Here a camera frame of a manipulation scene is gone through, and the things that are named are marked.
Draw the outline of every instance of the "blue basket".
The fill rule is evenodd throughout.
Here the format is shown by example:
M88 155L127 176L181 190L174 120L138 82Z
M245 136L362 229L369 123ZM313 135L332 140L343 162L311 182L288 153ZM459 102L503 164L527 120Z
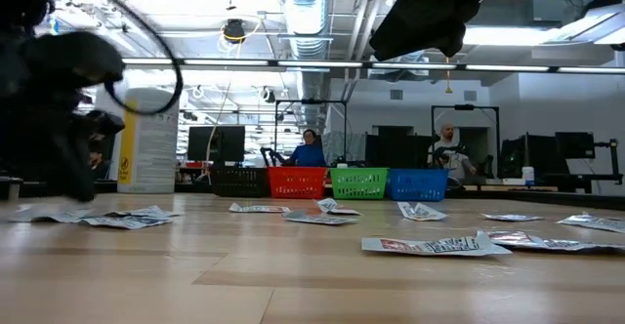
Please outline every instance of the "blue basket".
M442 201L448 175L446 169L391 169L387 191L395 201Z

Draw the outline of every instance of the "table surface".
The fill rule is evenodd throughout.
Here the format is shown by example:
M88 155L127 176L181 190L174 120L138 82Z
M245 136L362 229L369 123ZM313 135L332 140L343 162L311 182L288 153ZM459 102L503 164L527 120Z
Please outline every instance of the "table surface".
M232 202L317 213L311 200L107 194L93 203L97 212L158 205L184 215L134 231L1 222L2 323L625 322L622 255L517 252L469 259L360 251L367 236L434 240L478 229L625 244L625 234L555 224L580 214L578 208L456 199L430 204L449 215L446 221L419 223L403 219L391 201L341 201L361 211L359 223L326 226L229 213ZM77 208L57 198L21 203ZM3 220L17 207L2 205ZM501 223L479 213L547 220Z

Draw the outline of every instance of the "red basket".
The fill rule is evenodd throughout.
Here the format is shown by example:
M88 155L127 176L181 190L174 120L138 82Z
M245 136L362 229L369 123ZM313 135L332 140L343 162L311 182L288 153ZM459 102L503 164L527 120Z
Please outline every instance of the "red basket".
M271 197L321 199L325 168L269 167Z

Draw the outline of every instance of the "black basket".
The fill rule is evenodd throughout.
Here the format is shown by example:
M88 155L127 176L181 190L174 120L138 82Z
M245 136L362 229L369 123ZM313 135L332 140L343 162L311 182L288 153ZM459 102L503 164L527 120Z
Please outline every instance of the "black basket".
M213 193L222 197L268 197L267 168L219 168L211 170Z

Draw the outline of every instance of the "scattered paper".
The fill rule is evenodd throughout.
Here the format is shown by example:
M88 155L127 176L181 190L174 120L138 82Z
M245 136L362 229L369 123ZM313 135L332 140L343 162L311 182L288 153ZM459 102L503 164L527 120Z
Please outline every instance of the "scattered paper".
M625 221L597 218L586 214L571 216L565 220L559 221L558 223L625 233Z
M92 211L88 209L67 212L50 212L39 208L29 208L13 213L9 217L9 222L14 223L37 223L37 222L58 222L58 223L78 223Z
M166 212L158 208L158 206L151 206L147 208L142 208L134 211L123 211L123 212L111 212L106 214L109 217L125 217L125 216L135 216L135 217L152 217L156 219L165 219L180 216L181 213L173 213Z
M288 207L274 207L274 206L252 206L241 207L236 203L232 203L229 210L236 213L287 213L291 212Z
M346 223L356 223L357 220L348 218L324 217L324 216L307 216L306 211L299 210L284 214L284 218L290 222L297 223L318 223L325 225L342 225Z
M542 217L531 217L531 216L521 216L521 215L488 215L482 213L487 219L501 222L531 222L531 221L542 221L544 218Z
M410 207L410 204L406 202L397 202L397 205L401 210L403 217L413 221L440 221L447 218L447 214L441 213L434 208L424 205L423 203L417 203L414 208Z
M326 198L321 201L317 201L316 205L319 206L321 212L333 215L349 215L349 216L362 216L360 212L355 210L343 209L342 205L338 204L332 198Z
M625 251L625 245L599 244L595 242L542 239L528 235L522 231L491 231L490 240L500 246L518 247L526 249L549 251L582 251L582 250L620 250Z
M91 226L108 226L108 227L135 230L135 229L148 227L148 226L156 226L156 225L162 225L165 223L171 223L172 220L169 218L127 216L127 217L93 217L93 218L83 219L81 222L87 223Z
M495 245L484 231L476 237L446 238L438 241L406 241L387 238L363 238L362 250L401 253L416 256L488 256L512 252Z

